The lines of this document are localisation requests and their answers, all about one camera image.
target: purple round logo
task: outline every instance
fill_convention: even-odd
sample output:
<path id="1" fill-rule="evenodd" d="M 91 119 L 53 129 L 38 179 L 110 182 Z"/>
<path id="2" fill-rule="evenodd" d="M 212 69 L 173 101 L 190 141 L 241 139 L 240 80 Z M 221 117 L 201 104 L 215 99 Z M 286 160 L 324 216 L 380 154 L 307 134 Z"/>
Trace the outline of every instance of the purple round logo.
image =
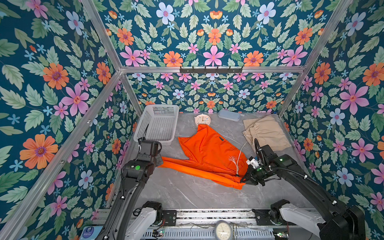
<path id="1" fill-rule="evenodd" d="M 93 231 L 93 227 L 87 227 L 83 232 L 83 238 L 89 238 L 93 234 Z"/>

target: wallpaper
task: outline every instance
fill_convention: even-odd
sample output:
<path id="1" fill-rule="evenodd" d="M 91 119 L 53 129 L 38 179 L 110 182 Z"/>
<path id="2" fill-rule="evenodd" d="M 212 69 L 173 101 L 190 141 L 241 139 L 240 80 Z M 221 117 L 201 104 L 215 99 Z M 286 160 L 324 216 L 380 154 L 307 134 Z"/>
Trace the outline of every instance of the wallpaper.
<path id="1" fill-rule="evenodd" d="M 126 66 L 298 66 L 337 3 L 110 0 L 96 7 Z"/>
<path id="2" fill-rule="evenodd" d="M 285 119 L 309 172 L 358 205 L 368 239 L 384 236 L 383 1 L 355 1 L 303 82 Z"/>
<path id="3" fill-rule="evenodd" d="M 79 1 L 0 3 L 0 228 L 114 73 Z M 19 239 L 75 239 L 102 207 L 136 114 L 119 83 Z"/>
<path id="4" fill-rule="evenodd" d="M 293 73 L 128 74 L 142 108 L 176 104 L 181 112 L 277 112 L 295 83 Z"/>

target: clock face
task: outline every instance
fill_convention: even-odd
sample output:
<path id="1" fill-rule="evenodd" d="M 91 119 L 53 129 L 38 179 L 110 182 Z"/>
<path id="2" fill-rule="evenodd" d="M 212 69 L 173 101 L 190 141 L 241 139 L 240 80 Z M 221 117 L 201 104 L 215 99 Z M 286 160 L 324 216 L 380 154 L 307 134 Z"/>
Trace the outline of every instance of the clock face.
<path id="1" fill-rule="evenodd" d="M 225 221 L 220 221 L 215 227 L 215 235 L 218 240 L 229 240 L 232 238 L 232 227 Z"/>
<path id="2" fill-rule="evenodd" d="M 196 125 L 199 124 L 207 124 L 209 125 L 211 123 L 211 118 L 205 114 L 200 114 L 195 118 Z"/>

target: perforated basket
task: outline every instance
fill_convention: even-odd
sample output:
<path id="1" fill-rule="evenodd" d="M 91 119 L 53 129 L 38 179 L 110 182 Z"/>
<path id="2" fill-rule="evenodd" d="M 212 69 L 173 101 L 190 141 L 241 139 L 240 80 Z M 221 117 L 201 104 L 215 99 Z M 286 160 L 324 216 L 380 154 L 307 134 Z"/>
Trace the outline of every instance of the perforated basket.
<path id="1" fill-rule="evenodd" d="M 175 137 L 179 106 L 166 104 L 152 104 L 144 108 L 137 125 L 133 140 L 137 142 L 144 135 L 147 140 L 159 141 L 162 145 L 170 145 Z"/>

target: orange garment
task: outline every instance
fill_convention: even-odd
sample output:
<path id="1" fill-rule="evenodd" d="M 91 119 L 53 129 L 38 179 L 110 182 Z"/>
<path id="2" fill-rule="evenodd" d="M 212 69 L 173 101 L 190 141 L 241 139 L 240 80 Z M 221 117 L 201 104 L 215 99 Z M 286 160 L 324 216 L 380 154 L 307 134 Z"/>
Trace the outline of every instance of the orange garment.
<path id="1" fill-rule="evenodd" d="M 224 139 L 210 126 L 200 124 L 197 133 L 192 137 L 179 137 L 180 145 L 189 160 L 162 157 L 163 165 L 192 176 L 211 179 L 224 185 L 241 189 L 245 183 L 241 178 L 248 169 L 247 158 L 241 153 L 238 161 L 238 177 L 236 165 L 240 150 Z"/>

